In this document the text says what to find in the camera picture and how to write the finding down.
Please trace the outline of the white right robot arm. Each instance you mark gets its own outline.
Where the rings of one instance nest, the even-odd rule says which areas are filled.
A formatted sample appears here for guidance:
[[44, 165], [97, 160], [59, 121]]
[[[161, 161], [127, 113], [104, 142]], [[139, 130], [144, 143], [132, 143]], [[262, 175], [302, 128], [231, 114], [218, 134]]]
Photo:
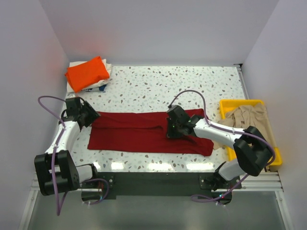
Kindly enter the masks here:
[[225, 188], [231, 180], [243, 174], [258, 176], [274, 160], [273, 147], [260, 131], [249, 126], [233, 128], [208, 120], [200, 115], [189, 116], [179, 105], [170, 105], [167, 111], [167, 136], [193, 136], [219, 142], [235, 151], [236, 158], [222, 163], [214, 172], [214, 184]]

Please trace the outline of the dark red t-shirt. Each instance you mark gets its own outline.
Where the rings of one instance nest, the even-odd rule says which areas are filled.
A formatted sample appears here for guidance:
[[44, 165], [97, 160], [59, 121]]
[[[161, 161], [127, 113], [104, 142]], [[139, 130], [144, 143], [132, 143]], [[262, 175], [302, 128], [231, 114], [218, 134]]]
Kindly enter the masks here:
[[107, 113], [92, 123], [89, 150], [181, 153], [211, 156], [213, 142], [205, 138], [167, 137], [167, 113]]

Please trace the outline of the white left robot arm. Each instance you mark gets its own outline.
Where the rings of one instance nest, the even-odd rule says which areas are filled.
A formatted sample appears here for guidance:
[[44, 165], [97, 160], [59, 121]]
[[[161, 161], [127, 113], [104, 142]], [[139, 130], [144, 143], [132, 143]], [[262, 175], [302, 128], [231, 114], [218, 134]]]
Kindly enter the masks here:
[[59, 193], [77, 190], [82, 182], [89, 188], [99, 184], [94, 164], [76, 166], [71, 152], [81, 130], [100, 115], [81, 97], [68, 98], [65, 105], [66, 109], [57, 117], [58, 130], [50, 147], [34, 159], [39, 189], [44, 196], [55, 193], [54, 182]]

